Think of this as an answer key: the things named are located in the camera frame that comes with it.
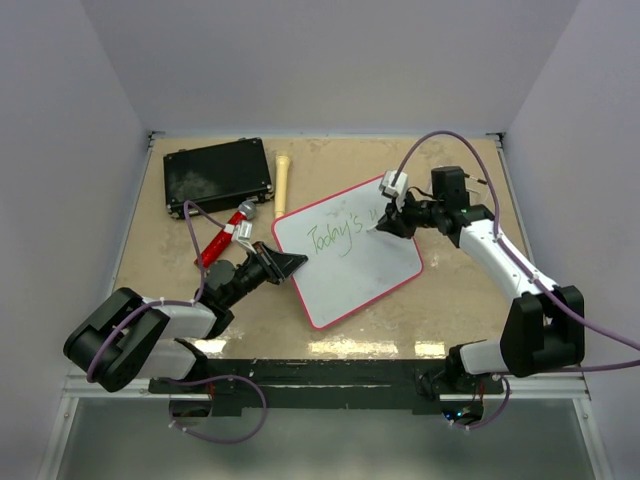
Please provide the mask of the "pink framed whiteboard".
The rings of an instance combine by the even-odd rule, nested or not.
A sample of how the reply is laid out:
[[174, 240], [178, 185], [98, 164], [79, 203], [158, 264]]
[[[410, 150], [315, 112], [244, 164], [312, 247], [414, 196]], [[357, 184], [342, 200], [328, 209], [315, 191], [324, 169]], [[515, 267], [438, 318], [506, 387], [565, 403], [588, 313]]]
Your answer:
[[316, 330], [374, 303], [424, 269], [414, 240], [366, 231], [388, 202], [379, 192], [380, 181], [374, 177], [272, 223], [281, 251], [308, 256], [293, 283]]

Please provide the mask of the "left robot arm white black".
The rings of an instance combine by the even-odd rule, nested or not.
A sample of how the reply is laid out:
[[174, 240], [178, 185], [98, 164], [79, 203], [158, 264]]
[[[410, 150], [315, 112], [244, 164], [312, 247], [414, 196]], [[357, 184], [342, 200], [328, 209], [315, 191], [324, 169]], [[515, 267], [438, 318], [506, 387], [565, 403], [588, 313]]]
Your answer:
[[204, 354], [189, 339], [219, 337], [232, 307], [264, 283], [280, 285], [308, 262], [253, 243], [241, 264], [214, 262], [189, 301], [151, 299], [128, 287], [114, 291], [67, 338], [63, 354], [91, 383], [113, 393], [138, 378], [170, 378], [185, 392], [200, 390]]

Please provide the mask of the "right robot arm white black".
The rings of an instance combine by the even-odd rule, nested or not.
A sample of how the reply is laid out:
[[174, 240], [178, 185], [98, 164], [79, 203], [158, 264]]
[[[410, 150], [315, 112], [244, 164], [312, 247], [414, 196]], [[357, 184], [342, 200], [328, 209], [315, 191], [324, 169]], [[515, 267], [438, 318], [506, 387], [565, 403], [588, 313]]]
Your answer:
[[523, 378], [579, 364], [584, 327], [572, 316], [584, 312], [583, 295], [540, 273], [504, 235], [494, 214], [471, 204], [466, 178], [458, 166], [435, 168], [431, 194], [418, 200], [406, 173], [386, 172], [379, 189], [389, 202], [374, 227], [405, 239], [419, 228], [438, 230], [483, 268], [510, 303], [500, 338], [452, 347], [442, 381], [466, 393], [489, 374]]

